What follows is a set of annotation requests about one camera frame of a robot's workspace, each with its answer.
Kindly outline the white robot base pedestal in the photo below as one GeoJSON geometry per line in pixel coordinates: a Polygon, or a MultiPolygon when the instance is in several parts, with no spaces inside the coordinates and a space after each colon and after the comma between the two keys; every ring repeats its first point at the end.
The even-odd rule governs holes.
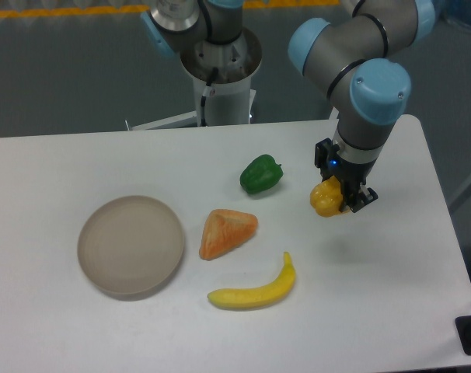
{"type": "Polygon", "coordinates": [[[252,77],[260,68],[262,48],[256,35],[242,28],[224,45],[202,41],[180,54],[191,77],[195,110],[129,127],[129,131],[248,124],[256,91],[252,77]]]}

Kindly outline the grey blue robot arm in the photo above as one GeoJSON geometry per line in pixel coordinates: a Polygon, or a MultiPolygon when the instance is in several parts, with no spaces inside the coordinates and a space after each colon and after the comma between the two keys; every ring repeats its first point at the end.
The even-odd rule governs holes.
{"type": "MultiPolygon", "coordinates": [[[[373,202],[367,185],[394,124],[406,109],[410,76],[391,54],[426,37],[436,9],[431,1],[345,1],[347,22],[313,18],[291,36],[288,57],[338,110],[334,136],[315,147],[323,180],[340,187],[339,212],[373,202]]],[[[194,85],[201,127],[249,122],[249,85],[261,46],[242,24],[240,1],[154,1],[141,14],[151,42],[179,56],[194,85]]]]}

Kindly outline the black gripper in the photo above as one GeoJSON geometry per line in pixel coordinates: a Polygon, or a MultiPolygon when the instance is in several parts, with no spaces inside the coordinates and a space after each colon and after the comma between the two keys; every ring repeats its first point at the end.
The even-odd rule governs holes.
{"type": "Polygon", "coordinates": [[[322,181],[335,176],[343,188],[344,207],[356,213],[376,201],[378,194],[365,186],[366,179],[376,160],[347,160],[340,154],[340,146],[326,138],[315,146],[315,167],[319,170],[322,181]]]}

